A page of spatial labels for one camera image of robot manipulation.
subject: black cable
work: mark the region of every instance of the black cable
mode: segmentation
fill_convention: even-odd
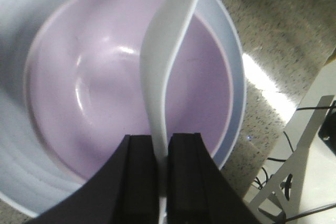
[[[259,185],[259,189],[263,188],[263,185],[258,177],[256,177],[256,180],[254,182],[256,182]]]
[[[327,109],[336,109],[336,106],[322,106],[322,107],[303,107],[298,108],[298,110],[327,110]]]
[[[270,179],[273,177],[273,175],[274,175],[274,174],[271,174],[271,175],[269,176],[268,180],[270,180]],[[262,184],[262,186],[264,186],[264,185],[266,184],[266,180],[265,180],[264,182],[262,182],[261,184]]]
[[[283,133],[284,133],[284,135],[285,135],[285,136],[286,136],[286,138],[287,138],[287,141],[288,141],[288,144],[289,144],[289,147],[290,147],[290,149],[292,150],[292,152],[294,152],[294,149],[293,149],[292,143],[290,142],[290,140],[289,140],[289,137],[288,137],[288,135],[287,135],[286,131],[283,131]]]
[[[264,171],[264,173],[265,173],[265,177],[266,177],[266,183],[268,182],[268,174],[267,174],[267,171],[265,170],[265,168],[261,168],[263,171]]]
[[[285,197],[287,200],[289,200],[289,189],[290,189],[290,183],[292,181],[292,178],[293,178],[293,174],[289,174],[285,182]]]
[[[299,215],[287,218],[284,222],[283,221],[278,221],[278,222],[274,222],[272,224],[283,224],[283,223],[286,223],[286,222],[289,222],[289,221],[292,221],[292,220],[300,219],[300,218],[308,216],[308,215],[317,214],[318,212],[323,212],[323,211],[326,211],[326,210],[329,210],[329,209],[332,209],[332,208],[336,208],[336,204],[329,205],[327,207],[322,207],[322,208],[317,209],[317,210],[312,210],[312,211],[309,211],[309,212],[304,212],[302,214],[299,214]]]
[[[275,161],[275,162],[286,162],[286,159],[279,159],[279,158],[273,158],[273,157],[268,157],[267,160]]]

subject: purple bowl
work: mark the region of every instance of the purple bowl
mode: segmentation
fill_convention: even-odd
[[[90,178],[125,134],[150,134],[139,52],[163,1],[71,0],[34,39],[25,73],[32,123],[54,160],[81,178]],[[194,15],[168,83],[168,138],[201,132],[214,156],[230,122],[232,87],[224,50]]]

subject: white bowl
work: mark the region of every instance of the white bowl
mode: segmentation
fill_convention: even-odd
[[[67,0],[0,0],[0,197],[36,216],[80,187],[49,159],[30,125],[23,99],[23,68],[37,30]],[[245,105],[241,47],[220,0],[199,0],[196,10],[224,48],[232,70],[234,103],[227,133],[214,154],[221,167],[240,128]]]

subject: terrazzo floor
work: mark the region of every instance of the terrazzo floor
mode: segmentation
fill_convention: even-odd
[[[223,175],[243,196],[336,45],[336,0],[222,0],[243,45],[247,106]],[[23,214],[0,202],[0,224]]]

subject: speckled floor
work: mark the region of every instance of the speckled floor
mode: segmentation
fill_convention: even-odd
[[[222,0],[238,30],[247,75],[239,140],[223,174],[241,196],[336,45],[336,0]],[[0,202],[0,224],[27,217]]]

